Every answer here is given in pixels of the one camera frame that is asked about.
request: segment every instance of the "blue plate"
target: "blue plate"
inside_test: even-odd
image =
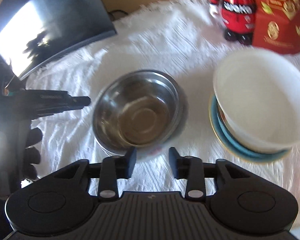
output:
[[[224,127],[218,116],[217,98],[215,95],[212,96],[209,106],[209,118],[211,121],[212,128],[220,140],[221,144],[231,153],[237,155],[240,158],[246,159],[252,162],[272,162],[276,161],[290,152],[289,150],[283,150],[273,154],[264,154],[254,152],[241,145],[235,140],[228,129]]]

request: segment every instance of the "stainless steel bowl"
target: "stainless steel bowl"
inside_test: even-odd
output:
[[[180,133],[186,106],[182,89],[169,75],[154,70],[129,73],[99,97],[93,114],[94,135],[108,154],[123,155],[135,146],[140,159],[140,154]]]

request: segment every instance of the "white bowl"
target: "white bowl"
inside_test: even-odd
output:
[[[231,133],[253,150],[273,153],[300,143],[300,71],[265,49],[222,60],[213,77]]]

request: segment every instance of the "white tablecloth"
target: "white tablecloth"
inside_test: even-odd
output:
[[[300,226],[300,145],[282,160],[269,164],[245,162],[223,149],[208,117],[213,91],[212,74],[218,61],[232,50],[244,49],[228,43],[210,17],[206,0],[159,2],[115,22],[118,35],[81,48],[32,74],[28,89],[67,90],[72,96],[91,97],[91,106],[42,118],[33,122],[44,133],[39,176],[45,176],[78,159],[101,162],[106,154],[94,140],[91,120],[100,90],[119,76],[138,69],[158,69],[171,75],[185,90],[189,119],[184,132],[162,155],[137,163],[129,180],[118,181],[119,192],[181,191],[186,181],[175,180],[168,163],[168,147],[181,155],[193,155],[214,163],[225,158],[289,190],[298,200]],[[300,54],[287,56],[300,69]],[[96,194],[98,182],[91,184]],[[207,193],[214,192],[207,182]]]

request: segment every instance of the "black shoe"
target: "black shoe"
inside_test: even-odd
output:
[[[237,34],[229,29],[225,30],[223,36],[227,41],[237,41]]]
[[[242,45],[246,45],[249,46],[252,44],[252,37],[253,37],[253,33],[248,33],[248,34],[243,34],[239,36],[238,41],[242,44]]]

